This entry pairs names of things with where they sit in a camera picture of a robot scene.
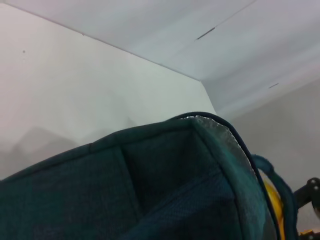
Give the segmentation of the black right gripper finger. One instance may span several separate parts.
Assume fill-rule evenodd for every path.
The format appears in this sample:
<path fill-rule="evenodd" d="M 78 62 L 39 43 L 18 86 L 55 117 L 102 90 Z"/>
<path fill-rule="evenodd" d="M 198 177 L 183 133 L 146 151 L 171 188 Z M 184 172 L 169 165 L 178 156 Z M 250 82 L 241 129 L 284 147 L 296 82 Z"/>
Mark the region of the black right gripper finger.
<path fill-rule="evenodd" d="M 293 193 L 297 207 L 302 208 L 312 203 L 313 208 L 320 207 L 320 179 L 313 177 L 307 183 Z"/>
<path fill-rule="evenodd" d="M 320 240 L 320 229 L 314 228 L 299 234 L 299 240 Z"/>

